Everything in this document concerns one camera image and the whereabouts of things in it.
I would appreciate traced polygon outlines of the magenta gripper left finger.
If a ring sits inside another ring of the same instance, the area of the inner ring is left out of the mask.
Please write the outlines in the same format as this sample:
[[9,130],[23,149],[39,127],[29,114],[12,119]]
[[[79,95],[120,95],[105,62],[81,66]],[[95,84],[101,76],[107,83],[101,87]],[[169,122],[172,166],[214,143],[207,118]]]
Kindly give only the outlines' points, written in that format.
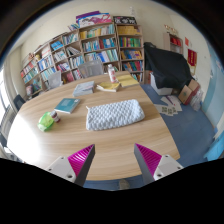
[[58,157],[46,170],[78,186],[83,186],[94,156],[95,145],[91,144],[68,157]]

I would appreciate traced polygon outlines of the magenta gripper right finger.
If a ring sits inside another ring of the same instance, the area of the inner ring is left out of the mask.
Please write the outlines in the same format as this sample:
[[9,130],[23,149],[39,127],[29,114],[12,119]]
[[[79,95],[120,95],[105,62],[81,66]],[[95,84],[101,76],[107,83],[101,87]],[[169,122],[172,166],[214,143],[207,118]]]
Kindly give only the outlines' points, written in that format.
[[183,166],[170,155],[160,155],[137,143],[134,144],[134,155],[145,185],[183,169]]

